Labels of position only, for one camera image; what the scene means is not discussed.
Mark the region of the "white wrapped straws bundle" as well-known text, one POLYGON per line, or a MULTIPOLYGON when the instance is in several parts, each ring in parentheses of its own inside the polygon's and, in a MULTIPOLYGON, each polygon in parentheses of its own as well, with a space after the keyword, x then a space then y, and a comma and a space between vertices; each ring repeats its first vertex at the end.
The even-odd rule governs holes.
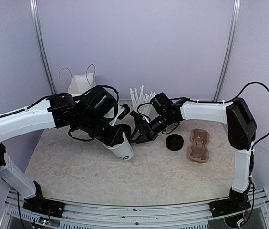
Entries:
POLYGON ((129 93, 134 111, 137 111, 139 105, 150 102, 156 95, 155 90, 145 93, 143 85, 139 89, 130 88, 129 93))

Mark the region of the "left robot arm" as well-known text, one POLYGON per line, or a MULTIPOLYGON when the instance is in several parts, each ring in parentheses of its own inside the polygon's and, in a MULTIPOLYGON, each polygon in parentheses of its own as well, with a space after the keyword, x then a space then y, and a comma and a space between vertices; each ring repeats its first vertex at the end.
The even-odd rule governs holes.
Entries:
POLYGON ((69 126, 68 135, 82 130, 90 141, 97 139, 111 149, 122 146, 128 140, 115 122, 122 119, 126 108, 118 105, 119 97, 113 97, 108 89, 110 86, 97 85, 78 96, 45 96, 29 106, 0 114, 0 177, 38 212, 44 212, 49 202, 38 183, 12 163, 3 142, 34 131, 69 126))

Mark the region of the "right aluminium frame post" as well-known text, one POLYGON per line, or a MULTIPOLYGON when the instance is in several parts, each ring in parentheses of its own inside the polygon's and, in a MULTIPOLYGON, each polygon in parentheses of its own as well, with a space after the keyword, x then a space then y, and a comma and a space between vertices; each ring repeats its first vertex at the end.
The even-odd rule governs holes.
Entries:
POLYGON ((224 81, 225 81, 225 78, 227 75, 228 65, 230 62, 230 57, 232 55, 235 34, 237 31, 240 6, 241 6, 241 0, 234 0, 232 17, 231 17, 231 22, 230 22, 229 34, 228 34, 228 41, 227 41, 227 45, 226 45, 226 49, 225 49, 222 67, 220 70, 219 80, 217 82, 215 94, 213 96, 213 102, 219 100, 221 92, 223 90, 224 81))

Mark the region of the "brown cardboard cup carrier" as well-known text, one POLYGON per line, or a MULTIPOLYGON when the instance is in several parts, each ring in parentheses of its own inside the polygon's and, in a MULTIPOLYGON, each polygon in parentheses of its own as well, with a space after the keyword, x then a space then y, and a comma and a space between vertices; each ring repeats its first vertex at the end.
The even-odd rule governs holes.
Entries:
POLYGON ((210 134, 203 129, 192 129, 190 133, 191 145, 188 148, 189 159, 193 162, 205 163, 209 160, 207 145, 210 142, 210 134))

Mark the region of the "white paper takeout bag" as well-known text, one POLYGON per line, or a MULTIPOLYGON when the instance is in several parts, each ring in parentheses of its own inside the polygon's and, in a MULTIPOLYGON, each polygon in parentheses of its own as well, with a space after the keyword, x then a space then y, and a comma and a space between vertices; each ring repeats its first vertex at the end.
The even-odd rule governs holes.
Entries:
POLYGON ((63 67, 58 71, 58 79, 67 88, 69 94, 79 96, 96 86, 95 74, 96 67, 94 64, 90 64, 87 67, 84 75, 73 75, 69 68, 63 67), (61 79, 61 72, 63 70, 67 70, 70 73, 71 83, 69 85, 66 85, 61 79))

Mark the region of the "white paper cup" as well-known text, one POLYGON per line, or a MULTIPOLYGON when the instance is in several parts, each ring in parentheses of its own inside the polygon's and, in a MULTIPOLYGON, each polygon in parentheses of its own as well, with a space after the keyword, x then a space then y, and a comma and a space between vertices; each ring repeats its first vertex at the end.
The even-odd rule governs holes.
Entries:
POLYGON ((134 152, 124 132, 122 134, 122 137, 123 137, 123 142, 120 144, 116 144, 113 147, 107 146, 105 144, 103 145, 105 146, 106 149, 110 150, 114 155, 116 155, 122 161, 128 161, 132 159, 132 157, 134 156, 134 152))

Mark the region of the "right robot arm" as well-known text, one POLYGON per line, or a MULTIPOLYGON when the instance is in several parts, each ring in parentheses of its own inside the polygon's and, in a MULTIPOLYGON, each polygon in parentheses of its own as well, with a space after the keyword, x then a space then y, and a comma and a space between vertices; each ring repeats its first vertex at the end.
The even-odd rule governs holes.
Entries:
POLYGON ((269 88, 252 83, 229 101, 170 99, 163 93, 149 121, 130 113, 137 165, 126 201, 157 206, 226 200, 237 211, 249 192, 253 156, 269 138, 269 88))

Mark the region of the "left aluminium frame post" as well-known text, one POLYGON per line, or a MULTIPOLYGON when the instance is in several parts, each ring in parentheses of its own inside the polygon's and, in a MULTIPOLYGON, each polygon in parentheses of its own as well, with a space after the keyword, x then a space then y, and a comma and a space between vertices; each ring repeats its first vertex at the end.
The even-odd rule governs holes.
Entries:
POLYGON ((41 62, 44 68, 46 81, 48 83, 48 87, 50 89, 51 94, 56 94, 57 89, 54 84, 54 80, 52 77, 52 73, 50 70, 46 49, 43 41, 43 35, 42 35, 42 29, 41 29, 41 22, 39 17, 39 11, 38 11, 38 4, 36 0, 30 0, 30 9, 31 9, 31 15, 33 20, 33 25, 35 28, 35 34, 37 38, 38 48, 40 52, 41 62))

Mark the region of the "aluminium frame post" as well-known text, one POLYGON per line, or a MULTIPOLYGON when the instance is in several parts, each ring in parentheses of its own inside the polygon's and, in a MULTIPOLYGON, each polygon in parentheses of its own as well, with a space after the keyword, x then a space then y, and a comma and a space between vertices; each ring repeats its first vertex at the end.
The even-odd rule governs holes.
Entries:
POLYGON ((228 65, 230 62, 230 57, 232 55, 235 34, 237 31, 240 6, 241 6, 241 0, 234 0, 232 17, 231 17, 231 22, 230 22, 229 34, 228 34, 228 41, 227 41, 227 45, 226 45, 226 49, 225 49, 222 67, 220 70, 219 80, 217 82, 215 94, 213 96, 213 102, 219 100, 221 92, 223 90, 224 81, 225 81, 225 78, 227 75, 228 65))
POLYGON ((50 70, 46 49, 43 41, 43 35, 42 35, 42 29, 41 29, 41 22, 39 17, 39 11, 38 11, 38 4, 36 0, 30 0, 30 9, 31 9, 31 15, 33 20, 33 25, 35 28, 35 34, 37 38, 38 48, 40 52, 41 62, 44 68, 46 81, 48 83, 48 87, 50 89, 51 94, 56 94, 57 89, 54 84, 54 80, 52 77, 52 73, 50 70))

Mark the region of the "black coffee lid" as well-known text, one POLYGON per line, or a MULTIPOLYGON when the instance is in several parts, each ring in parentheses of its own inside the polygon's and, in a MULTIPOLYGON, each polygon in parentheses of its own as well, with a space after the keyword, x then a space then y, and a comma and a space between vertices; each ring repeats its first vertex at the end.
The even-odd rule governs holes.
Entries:
POLYGON ((184 139, 179 134, 172 134, 166 138, 166 147, 171 151, 178 151, 183 148, 184 139))

